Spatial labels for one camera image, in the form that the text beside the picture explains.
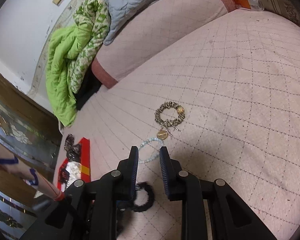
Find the gold charm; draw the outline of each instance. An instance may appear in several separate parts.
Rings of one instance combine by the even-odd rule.
[[[178,106],[177,112],[178,112],[178,114],[182,114],[185,112],[185,109],[182,106]]]
[[[165,140],[168,138],[168,132],[165,131],[165,130],[160,130],[158,133],[157,133],[157,137],[160,139],[160,140]]]

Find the bracelet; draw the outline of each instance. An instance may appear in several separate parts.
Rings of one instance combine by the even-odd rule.
[[[159,150],[156,150],[154,152],[154,154],[152,154],[148,159],[146,160],[141,160],[139,158],[139,164],[144,164],[144,163],[149,163],[151,161],[153,161],[154,159],[156,159],[158,156],[159,156],[159,151],[160,151],[160,148],[164,145],[163,141],[158,139],[158,138],[149,138],[148,140],[145,140],[143,141],[143,143],[141,143],[141,145],[138,147],[138,150],[140,151],[145,145],[149,144],[150,142],[153,142],[153,141],[157,141],[159,142],[160,144],[160,147],[159,147]]]
[[[174,108],[177,110],[179,116],[174,119],[174,120],[162,120],[160,117],[160,114],[163,112],[164,109],[170,109],[170,108]],[[176,102],[165,102],[163,103],[154,113],[154,117],[155,117],[155,121],[160,124],[163,127],[174,127],[176,128],[177,125],[181,124],[183,122],[183,120],[185,119],[185,109],[181,106],[178,105],[178,103]]]

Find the green comforter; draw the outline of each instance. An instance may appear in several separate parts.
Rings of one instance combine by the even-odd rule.
[[[74,14],[75,25],[56,30],[50,39],[46,87],[55,116],[64,126],[76,116],[77,93],[87,68],[109,32],[104,0],[85,0]]]

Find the orange label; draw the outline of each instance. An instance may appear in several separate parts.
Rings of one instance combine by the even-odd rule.
[[[251,9],[248,0],[233,0],[237,7]]]

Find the metal screw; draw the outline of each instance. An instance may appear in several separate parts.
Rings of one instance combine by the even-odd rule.
[[[118,176],[120,176],[120,174],[121,174],[121,172],[118,171],[118,170],[114,170],[114,171],[111,172],[112,177],[118,177]]]
[[[181,176],[181,177],[186,177],[188,175],[189,175],[189,173],[187,171],[179,171],[179,176]]]
[[[224,181],[223,179],[217,179],[217,180],[216,180],[216,184],[217,184],[218,186],[224,186],[226,183],[225,183],[225,181]]]
[[[76,181],[74,182],[74,185],[75,185],[76,187],[81,187],[81,186],[83,185],[83,180],[81,180],[81,179],[76,180]]]

